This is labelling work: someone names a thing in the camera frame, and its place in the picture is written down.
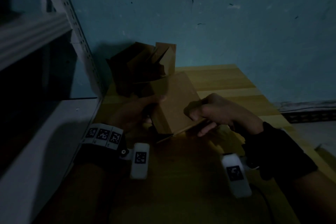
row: metal shelf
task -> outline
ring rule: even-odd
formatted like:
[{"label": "metal shelf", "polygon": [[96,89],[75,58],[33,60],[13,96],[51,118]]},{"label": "metal shelf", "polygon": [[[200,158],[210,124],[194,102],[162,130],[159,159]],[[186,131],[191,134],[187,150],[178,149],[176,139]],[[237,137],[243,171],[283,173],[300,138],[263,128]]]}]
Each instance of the metal shelf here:
[{"label": "metal shelf", "polygon": [[21,16],[0,27],[0,71],[71,30],[65,13]]}]

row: wooden tabletop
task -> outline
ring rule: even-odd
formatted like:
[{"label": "wooden tabletop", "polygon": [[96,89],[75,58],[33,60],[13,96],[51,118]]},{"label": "wooden tabletop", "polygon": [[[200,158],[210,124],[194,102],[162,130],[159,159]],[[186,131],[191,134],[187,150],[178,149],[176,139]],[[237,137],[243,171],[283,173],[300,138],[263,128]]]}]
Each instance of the wooden tabletop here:
[{"label": "wooden tabletop", "polygon": [[[236,65],[179,67],[185,71],[201,98],[217,93],[258,115],[276,128],[284,128],[319,169],[336,182],[336,173],[303,140],[286,119],[262,95]],[[94,122],[99,123],[127,98],[111,85]],[[225,178],[219,154],[244,155],[243,138],[220,126],[198,138],[195,131],[153,144],[154,135],[141,126],[127,135],[134,142],[150,144],[146,180],[125,178],[117,188],[111,223],[270,223],[263,197],[253,191],[249,198],[235,199]],[[277,223],[299,223],[274,180],[263,181],[258,171],[248,171],[250,183],[267,197]]]}]

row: floor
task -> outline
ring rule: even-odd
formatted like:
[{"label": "floor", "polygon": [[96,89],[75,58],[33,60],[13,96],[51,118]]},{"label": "floor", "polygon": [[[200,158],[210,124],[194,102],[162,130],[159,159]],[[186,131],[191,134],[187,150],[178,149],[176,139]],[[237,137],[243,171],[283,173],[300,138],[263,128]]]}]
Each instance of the floor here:
[{"label": "floor", "polygon": [[292,125],[314,148],[320,146],[336,157],[336,121]]}]

